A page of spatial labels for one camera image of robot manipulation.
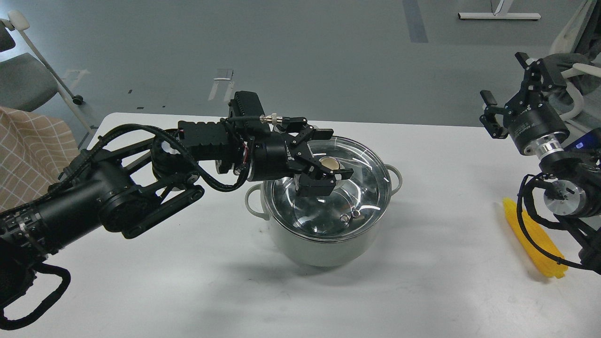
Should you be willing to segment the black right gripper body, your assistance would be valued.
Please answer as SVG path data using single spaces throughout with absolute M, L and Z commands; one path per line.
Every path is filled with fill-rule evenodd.
M 539 138 L 554 135 L 562 143 L 570 135 L 565 122 L 548 104 L 531 105 L 530 110 L 512 113 L 503 118 L 503 126 L 508 129 L 519 153 L 524 156 L 533 155 L 526 148 Z

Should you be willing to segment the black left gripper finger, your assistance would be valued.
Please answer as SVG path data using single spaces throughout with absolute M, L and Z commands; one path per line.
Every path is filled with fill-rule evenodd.
M 307 142 L 329 140 L 333 129 L 320 129 L 308 123 L 305 117 L 283 117 L 280 131 L 286 146 L 288 160 L 294 161 L 301 156 Z
M 353 169 L 329 169 L 324 166 L 307 166 L 296 171 L 296 195 L 299 197 L 325 197 L 331 194 L 340 180 L 348 180 Z

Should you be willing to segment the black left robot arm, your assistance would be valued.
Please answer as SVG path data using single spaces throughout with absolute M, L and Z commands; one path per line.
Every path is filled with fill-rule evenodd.
M 246 181 L 292 178 L 296 195 L 324 197 L 352 169 L 318 160 L 312 140 L 329 140 L 305 117 L 266 114 L 255 92 L 240 91 L 218 122 L 180 121 L 174 129 L 123 124 L 100 136 L 65 167 L 45 195 L 1 214 L 1 309 L 22 297 L 37 273 L 62 279 L 27 316 L 1 316 L 1 328 L 21 329 L 39 319 L 67 290 L 68 270 L 48 255 L 104 227 L 133 239 L 202 198 L 210 188 L 232 192 Z

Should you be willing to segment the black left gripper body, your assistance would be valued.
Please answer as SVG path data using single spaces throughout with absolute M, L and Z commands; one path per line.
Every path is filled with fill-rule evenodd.
M 277 180 L 293 177 L 306 169 L 306 165 L 295 158 L 298 151 L 292 144 L 294 137 L 289 133 L 271 132 L 249 143 L 250 171 L 247 181 Z

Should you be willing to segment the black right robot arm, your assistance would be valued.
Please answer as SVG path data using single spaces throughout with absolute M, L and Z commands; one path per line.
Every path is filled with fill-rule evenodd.
M 479 121 L 493 139 L 511 137 L 520 154 L 535 155 L 541 172 L 524 176 L 518 191 L 519 227 L 542 255 L 567 267 L 600 272 L 600 230 L 584 218 L 600 214 L 600 129 L 594 129 L 569 145 L 562 142 L 569 130 L 549 105 L 546 92 L 566 89 L 565 76 L 544 59 L 532 60 L 524 52 L 515 58 L 524 69 L 517 94 L 499 106 L 493 94 L 482 90 L 485 106 Z M 579 263 L 560 258 L 537 244 L 528 233 L 522 216 L 528 216 L 548 229 L 565 230 L 581 249 Z

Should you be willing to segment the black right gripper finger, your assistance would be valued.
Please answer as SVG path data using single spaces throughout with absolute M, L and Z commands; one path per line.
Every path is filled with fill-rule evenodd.
M 515 58 L 524 69 L 524 78 L 515 95 L 519 107 L 541 107 L 547 101 L 546 93 L 565 90 L 567 83 L 554 64 L 543 58 L 528 62 L 529 56 L 524 52 L 515 53 Z
M 507 115 L 507 109 L 498 107 L 498 102 L 490 91 L 481 90 L 479 94 L 485 105 L 484 112 L 479 117 L 479 121 L 483 124 L 490 137 L 493 139 L 506 139 L 509 135 L 509 131 L 498 122 L 496 116 Z

